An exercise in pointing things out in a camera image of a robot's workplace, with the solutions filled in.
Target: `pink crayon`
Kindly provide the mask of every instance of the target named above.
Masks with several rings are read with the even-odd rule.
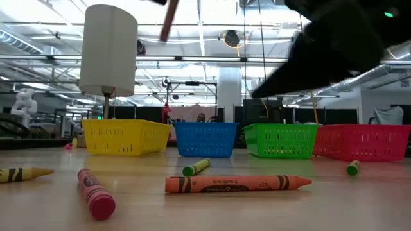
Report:
[[[98,221],[108,219],[116,209],[116,202],[113,197],[105,190],[98,179],[91,174],[90,170],[80,170],[77,173],[77,177],[91,215]]]

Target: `red basket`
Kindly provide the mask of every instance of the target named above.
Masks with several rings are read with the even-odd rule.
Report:
[[[341,124],[321,126],[314,155],[344,161],[401,161],[411,126]]]

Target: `wooden table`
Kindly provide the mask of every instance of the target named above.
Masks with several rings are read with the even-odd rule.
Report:
[[[360,175],[347,162],[270,160],[235,150],[212,159],[202,175],[285,175],[311,178],[292,191],[165,194],[164,178],[181,175],[199,158],[177,150],[141,157],[88,155],[63,148],[0,151],[0,168],[46,167],[54,175],[0,184],[0,230],[303,230],[392,231],[411,229],[411,161],[362,163]],[[94,221],[77,188],[76,173],[94,171],[117,203],[107,221]]]

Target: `green basket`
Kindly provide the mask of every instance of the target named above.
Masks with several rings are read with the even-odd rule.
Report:
[[[310,158],[318,125],[252,124],[244,127],[247,151],[261,158]]]

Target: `blue basket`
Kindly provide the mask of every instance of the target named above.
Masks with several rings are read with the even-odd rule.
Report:
[[[238,123],[174,122],[183,157],[230,157]]]

